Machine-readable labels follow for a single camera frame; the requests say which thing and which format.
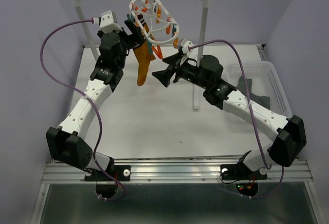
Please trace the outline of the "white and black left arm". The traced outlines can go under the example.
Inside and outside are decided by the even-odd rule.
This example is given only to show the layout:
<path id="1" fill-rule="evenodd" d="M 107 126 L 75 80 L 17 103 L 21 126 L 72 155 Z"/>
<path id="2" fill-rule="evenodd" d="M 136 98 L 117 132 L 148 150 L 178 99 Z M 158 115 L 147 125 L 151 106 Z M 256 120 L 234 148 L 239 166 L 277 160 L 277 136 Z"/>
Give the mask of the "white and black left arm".
<path id="1" fill-rule="evenodd" d="M 116 180 L 114 159 L 97 152 L 85 137 L 94 118 L 100 118 L 99 109 L 114 92 L 123 77 L 125 59 L 131 49 L 140 47 L 144 38 L 139 28 L 127 19 L 119 31 L 104 29 L 98 31 L 101 40 L 100 55 L 84 90 L 75 88 L 81 94 L 69 115 L 57 126 L 46 132 L 50 155 L 53 160 L 68 164 L 85 172 L 95 171 L 104 180 Z"/>

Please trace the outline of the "orange brown sock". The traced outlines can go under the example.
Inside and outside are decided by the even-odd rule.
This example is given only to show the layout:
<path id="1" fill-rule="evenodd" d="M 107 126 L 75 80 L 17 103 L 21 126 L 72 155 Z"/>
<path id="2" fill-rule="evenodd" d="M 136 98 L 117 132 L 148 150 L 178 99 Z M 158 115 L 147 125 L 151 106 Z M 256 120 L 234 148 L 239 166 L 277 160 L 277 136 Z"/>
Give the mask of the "orange brown sock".
<path id="1" fill-rule="evenodd" d="M 150 63 L 155 60 L 155 56 L 147 39 L 144 39 L 141 46 L 133 49 L 133 53 L 138 62 L 137 86 L 142 86 L 147 79 Z"/>

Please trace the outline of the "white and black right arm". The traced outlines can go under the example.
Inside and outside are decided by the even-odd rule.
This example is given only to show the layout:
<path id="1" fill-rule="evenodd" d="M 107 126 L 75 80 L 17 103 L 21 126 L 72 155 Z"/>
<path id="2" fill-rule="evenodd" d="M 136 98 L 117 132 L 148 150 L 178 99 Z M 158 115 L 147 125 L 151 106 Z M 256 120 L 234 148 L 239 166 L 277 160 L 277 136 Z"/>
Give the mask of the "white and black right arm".
<path id="1" fill-rule="evenodd" d="M 222 79 L 223 66 L 212 55 L 202 56 L 198 66 L 190 64 L 191 59 L 182 61 L 177 53 L 165 58 L 165 70 L 152 73 L 164 87 L 171 82 L 186 80 L 201 87 L 208 103 L 231 113 L 261 131 L 271 141 L 270 145 L 257 151 L 246 152 L 236 164 L 224 165 L 223 180 L 261 179 L 259 170 L 274 164 L 290 167 L 306 145 L 303 120 L 294 115 L 291 118 L 276 114 L 258 103 L 249 101 L 236 87 Z"/>

